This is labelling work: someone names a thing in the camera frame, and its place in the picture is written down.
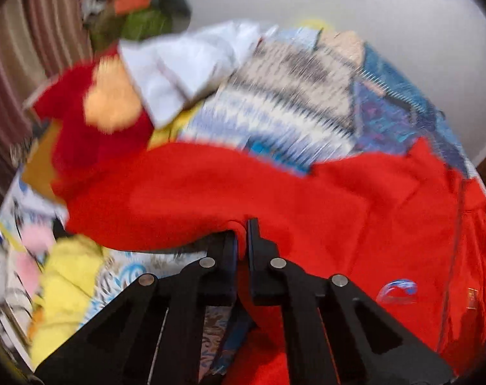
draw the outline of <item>yellow garment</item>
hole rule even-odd
[[[40,279],[42,296],[34,300],[43,310],[30,350],[34,368],[77,330],[103,262],[103,248],[82,235],[59,239],[50,251]]]
[[[310,28],[313,30],[323,30],[324,32],[327,30],[334,30],[334,28],[329,25],[326,21],[322,19],[305,19],[299,23],[299,27],[301,28]]]
[[[154,149],[168,143],[169,141],[174,141],[179,131],[190,122],[203,104],[204,101],[200,101],[192,109],[181,111],[171,123],[162,129],[154,130],[154,133],[152,133],[152,137],[149,140],[147,149]]]

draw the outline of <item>pile of clothes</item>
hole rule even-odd
[[[144,40],[187,27],[187,0],[81,0],[84,26],[94,52],[118,39]]]
[[[456,373],[483,344],[486,193],[444,114],[355,33],[233,21],[123,40],[33,110],[49,127],[17,183],[63,211],[42,223],[33,368],[138,276],[178,273],[232,230],[239,303],[206,311],[199,379],[288,383],[280,311],[248,292],[253,217],[281,257],[348,276]],[[83,282],[73,319],[56,272]]]

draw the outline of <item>red cloth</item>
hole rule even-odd
[[[55,192],[70,231],[114,249],[168,248],[229,228],[242,256],[246,221],[258,217],[261,235],[309,274],[347,275],[373,298],[412,280],[414,302],[382,305],[458,371],[486,337],[486,198],[425,140],[405,157],[364,153],[304,178],[242,152],[173,143],[69,175]],[[278,309],[252,306],[245,272],[241,300],[280,353]]]
[[[113,56],[116,48],[103,56]],[[92,73],[99,59],[77,64],[49,87],[33,106],[38,117],[58,119],[63,123],[52,153],[58,173],[91,167],[103,160],[144,150],[154,131],[145,111],[131,127],[113,134],[102,133],[84,121],[83,100],[92,85]]]

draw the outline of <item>brown curtain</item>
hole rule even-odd
[[[7,0],[0,9],[0,204],[13,178],[9,147],[30,134],[22,102],[47,77],[91,58],[79,0]]]

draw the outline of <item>blue patterned fabric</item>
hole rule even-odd
[[[247,148],[298,175],[315,161],[344,158],[354,145],[346,129],[320,114],[232,87],[208,99],[179,139]]]
[[[396,105],[394,102],[390,102],[388,104],[389,106],[392,106],[399,112],[406,112],[410,109],[409,120],[412,124],[412,129],[416,131],[418,137],[424,136],[430,140],[435,154],[442,158],[442,160],[451,167],[460,170],[464,176],[468,177],[470,175],[467,168],[467,157],[464,154],[462,145],[449,128],[442,113],[431,104],[419,89],[411,84],[367,43],[365,44],[365,59],[362,76],[365,79],[369,79],[375,84],[378,84],[388,96],[388,100],[397,100]],[[400,125],[398,117],[394,118],[391,114],[387,113],[384,107],[387,102],[385,99],[375,97],[373,102],[380,105],[381,112],[384,114],[382,118],[375,117],[375,125],[379,122],[382,123],[382,137],[385,139],[390,139],[391,137],[394,138],[394,134],[389,135],[391,137],[386,135],[389,130],[385,130],[384,126],[390,126],[392,129],[397,129],[398,125]],[[367,142],[370,143],[370,146],[368,147],[365,146]],[[358,147],[362,151],[376,150],[378,147],[377,143],[378,137],[376,128],[374,133],[371,133],[370,128],[365,128]],[[386,147],[384,147],[384,149],[385,150],[383,151],[386,153],[393,153],[387,150]]]
[[[410,123],[410,114],[390,103],[362,82],[356,82],[354,113],[357,142],[355,150],[403,155],[419,137]]]
[[[398,72],[387,60],[380,56],[368,43],[364,44],[364,76],[387,88],[387,92],[408,101],[419,112],[431,108],[430,102],[419,89]]]

